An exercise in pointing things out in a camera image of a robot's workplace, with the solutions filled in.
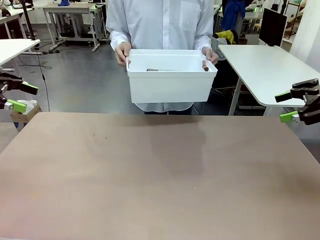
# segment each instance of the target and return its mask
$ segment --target white plastic bin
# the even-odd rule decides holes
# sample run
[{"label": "white plastic bin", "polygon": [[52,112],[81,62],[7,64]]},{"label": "white plastic bin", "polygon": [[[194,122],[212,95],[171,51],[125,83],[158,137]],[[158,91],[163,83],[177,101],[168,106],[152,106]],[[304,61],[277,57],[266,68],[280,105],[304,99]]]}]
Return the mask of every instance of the white plastic bin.
[{"label": "white plastic bin", "polygon": [[126,69],[135,104],[206,102],[218,71],[198,50],[132,49]]}]

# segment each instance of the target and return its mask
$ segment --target yellow object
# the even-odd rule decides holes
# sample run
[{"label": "yellow object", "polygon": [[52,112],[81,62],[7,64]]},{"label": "yellow object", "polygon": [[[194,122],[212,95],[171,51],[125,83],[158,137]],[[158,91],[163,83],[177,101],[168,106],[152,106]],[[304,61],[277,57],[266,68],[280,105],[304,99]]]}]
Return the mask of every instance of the yellow object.
[{"label": "yellow object", "polygon": [[231,30],[217,32],[216,35],[220,39],[228,39],[231,44],[237,44],[235,42],[235,36],[234,36],[234,34],[232,33]]}]

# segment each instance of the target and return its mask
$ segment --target workbench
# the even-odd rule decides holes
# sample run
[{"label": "workbench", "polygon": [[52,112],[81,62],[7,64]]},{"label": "workbench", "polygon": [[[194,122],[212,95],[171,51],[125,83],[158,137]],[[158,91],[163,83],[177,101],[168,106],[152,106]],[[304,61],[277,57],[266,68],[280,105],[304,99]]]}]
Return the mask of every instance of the workbench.
[{"label": "workbench", "polygon": [[14,71],[21,76],[22,74],[15,57],[39,43],[39,39],[34,41],[31,39],[0,39],[0,70],[1,65],[12,60],[11,63]]},{"label": "workbench", "polygon": [[[100,46],[100,40],[105,38],[107,35],[101,10],[103,5],[104,3],[97,5],[96,3],[71,2],[69,6],[58,6],[57,3],[49,3],[44,6],[43,12],[53,47],[56,46],[57,41],[92,41],[94,43],[92,52],[95,52]],[[50,17],[54,37],[52,35],[46,13],[48,13]],[[90,31],[88,34],[91,34],[92,37],[82,37],[81,31],[83,31],[84,26],[82,14],[88,14],[90,17]],[[72,26],[74,31],[74,37],[62,36],[64,24],[67,18],[66,15],[69,15],[71,20],[70,26]]]},{"label": "workbench", "polygon": [[276,117],[38,113],[0,192],[12,239],[320,236],[320,166]]},{"label": "workbench", "polygon": [[243,84],[262,106],[302,108],[305,102],[301,99],[276,102],[275,96],[287,92],[293,84],[320,79],[319,72],[278,46],[219,45],[219,48],[239,75],[229,115],[235,113]]},{"label": "workbench", "polygon": [[[23,36],[24,39],[27,39],[26,32],[25,32],[25,29],[24,29],[24,27],[22,25],[22,20],[21,20],[21,15],[24,13],[24,10],[23,9],[7,9],[7,10],[11,14],[11,16],[0,17],[0,25],[2,25],[2,24],[5,25],[5,30],[6,30],[6,33],[8,35],[8,38],[11,39],[11,34],[10,34],[10,31],[9,31],[7,23],[10,22],[10,21],[13,21],[13,20],[18,20],[19,25],[20,25],[20,29],[21,29],[21,32],[22,32],[22,36]],[[26,10],[27,10],[27,12],[29,12],[29,11],[32,11],[34,9],[33,8],[27,8]]]}]

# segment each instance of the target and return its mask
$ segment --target white shirt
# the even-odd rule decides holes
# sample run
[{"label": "white shirt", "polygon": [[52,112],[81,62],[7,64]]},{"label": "white shirt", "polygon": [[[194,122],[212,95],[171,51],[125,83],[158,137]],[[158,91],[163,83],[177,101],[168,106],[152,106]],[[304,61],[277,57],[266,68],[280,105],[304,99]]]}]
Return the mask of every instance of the white shirt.
[{"label": "white shirt", "polygon": [[[106,28],[113,50],[211,48],[214,0],[109,0]],[[140,103],[145,112],[183,111],[192,102]]]}]

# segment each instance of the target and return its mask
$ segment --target person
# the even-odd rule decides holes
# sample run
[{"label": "person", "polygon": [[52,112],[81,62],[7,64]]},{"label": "person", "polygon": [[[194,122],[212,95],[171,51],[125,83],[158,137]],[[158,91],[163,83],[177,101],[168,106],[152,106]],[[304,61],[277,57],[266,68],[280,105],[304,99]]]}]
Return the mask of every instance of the person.
[{"label": "person", "polygon": [[[214,0],[109,0],[106,29],[119,65],[135,49],[200,50],[213,64]],[[191,115],[193,102],[139,103],[145,114]]]}]

